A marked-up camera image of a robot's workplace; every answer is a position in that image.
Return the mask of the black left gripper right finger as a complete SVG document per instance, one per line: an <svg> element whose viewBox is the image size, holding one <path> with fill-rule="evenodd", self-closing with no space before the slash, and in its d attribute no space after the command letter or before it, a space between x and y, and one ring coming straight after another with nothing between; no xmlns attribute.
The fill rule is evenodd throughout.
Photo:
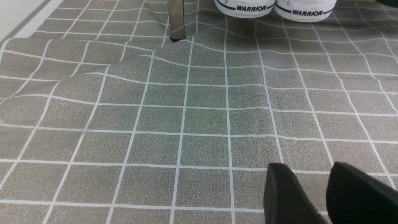
<svg viewBox="0 0 398 224"><path fill-rule="evenodd" d="M335 162L326 189L333 224L396 224L398 193L356 167Z"/></svg>

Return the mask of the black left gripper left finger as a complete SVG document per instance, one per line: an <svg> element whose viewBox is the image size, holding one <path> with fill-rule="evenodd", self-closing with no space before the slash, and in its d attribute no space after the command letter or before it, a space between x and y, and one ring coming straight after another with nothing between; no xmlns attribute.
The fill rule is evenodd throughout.
<svg viewBox="0 0 398 224"><path fill-rule="evenodd" d="M292 170L282 163L267 167L263 195L266 224L325 224Z"/></svg>

